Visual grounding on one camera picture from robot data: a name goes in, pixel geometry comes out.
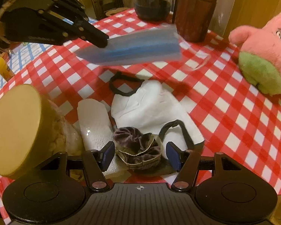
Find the red white checkered tablecloth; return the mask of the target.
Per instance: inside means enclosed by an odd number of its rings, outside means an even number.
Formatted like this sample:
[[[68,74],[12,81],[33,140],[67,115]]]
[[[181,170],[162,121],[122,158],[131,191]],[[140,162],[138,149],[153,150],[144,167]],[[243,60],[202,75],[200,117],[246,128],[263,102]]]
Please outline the red white checkered tablecloth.
[[[100,67],[76,57],[81,40],[63,46],[28,44],[9,60],[15,76],[0,77],[0,98],[14,86],[32,84],[79,127],[78,102],[92,98],[110,109],[109,81],[118,71],[158,80],[171,92],[205,139],[204,155],[222,151],[253,170],[281,194],[281,95],[268,97],[250,85],[236,64],[237,48],[209,31],[204,42],[182,43],[180,61]]]

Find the brown curtain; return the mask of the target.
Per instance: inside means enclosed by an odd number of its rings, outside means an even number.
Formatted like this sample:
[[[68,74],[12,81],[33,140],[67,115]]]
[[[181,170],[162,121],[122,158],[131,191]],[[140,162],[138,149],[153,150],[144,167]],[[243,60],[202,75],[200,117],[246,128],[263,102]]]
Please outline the brown curtain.
[[[235,0],[224,37],[238,26],[263,27],[281,12],[281,0]]]

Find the sheer grey curtain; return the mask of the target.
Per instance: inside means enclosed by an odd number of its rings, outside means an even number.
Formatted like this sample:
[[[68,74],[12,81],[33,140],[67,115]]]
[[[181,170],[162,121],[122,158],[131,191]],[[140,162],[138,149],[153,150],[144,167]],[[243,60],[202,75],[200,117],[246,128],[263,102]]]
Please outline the sheer grey curtain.
[[[218,35],[224,35],[235,0],[217,0],[209,29]]]

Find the gold lid nut jar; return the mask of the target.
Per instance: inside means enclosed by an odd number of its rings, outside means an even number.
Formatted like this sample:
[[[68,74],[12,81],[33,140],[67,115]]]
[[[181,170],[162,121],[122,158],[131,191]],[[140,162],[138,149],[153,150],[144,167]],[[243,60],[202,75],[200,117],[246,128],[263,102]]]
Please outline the gold lid nut jar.
[[[81,155],[81,134],[29,84],[0,99],[0,175],[17,179],[58,152]]]

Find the blue surgical mask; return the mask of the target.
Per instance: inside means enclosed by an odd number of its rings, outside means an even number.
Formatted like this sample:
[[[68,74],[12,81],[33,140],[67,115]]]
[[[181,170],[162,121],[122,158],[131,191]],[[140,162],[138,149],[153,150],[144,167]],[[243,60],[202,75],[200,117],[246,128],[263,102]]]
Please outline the blue surgical mask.
[[[182,43],[192,54],[196,52],[175,25],[164,25],[152,29],[135,31],[108,39],[108,45],[98,48],[89,45],[75,52],[76,56],[98,66],[127,66],[147,62],[179,61],[182,58]]]

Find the orange small bottle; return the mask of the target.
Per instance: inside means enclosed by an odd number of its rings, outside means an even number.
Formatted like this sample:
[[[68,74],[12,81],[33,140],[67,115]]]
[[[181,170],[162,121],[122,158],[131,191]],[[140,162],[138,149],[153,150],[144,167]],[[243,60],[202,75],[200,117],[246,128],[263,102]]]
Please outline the orange small bottle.
[[[0,75],[8,82],[14,76],[14,72],[10,69],[4,58],[0,57]]]

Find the dark brown wooden canister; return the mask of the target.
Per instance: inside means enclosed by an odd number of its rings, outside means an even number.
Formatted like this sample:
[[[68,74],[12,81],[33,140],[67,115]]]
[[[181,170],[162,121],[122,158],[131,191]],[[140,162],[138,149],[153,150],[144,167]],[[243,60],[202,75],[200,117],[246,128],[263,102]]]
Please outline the dark brown wooden canister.
[[[175,0],[173,23],[187,42],[204,41],[217,0]]]

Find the glass jar with dark base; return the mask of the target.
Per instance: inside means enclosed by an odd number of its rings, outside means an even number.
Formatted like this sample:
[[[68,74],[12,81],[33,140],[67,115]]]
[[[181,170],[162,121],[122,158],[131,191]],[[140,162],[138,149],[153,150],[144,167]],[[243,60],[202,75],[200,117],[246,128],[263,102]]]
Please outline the glass jar with dark base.
[[[168,17],[172,0],[134,0],[134,9],[144,21],[164,21]]]

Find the pink starfish plush toy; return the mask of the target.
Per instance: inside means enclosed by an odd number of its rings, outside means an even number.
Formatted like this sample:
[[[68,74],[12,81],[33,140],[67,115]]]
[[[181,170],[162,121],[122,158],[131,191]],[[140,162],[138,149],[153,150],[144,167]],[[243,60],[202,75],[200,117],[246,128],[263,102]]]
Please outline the pink starfish plush toy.
[[[235,28],[228,39],[240,48],[238,66],[247,82],[263,94],[281,94],[281,12],[263,28]]]

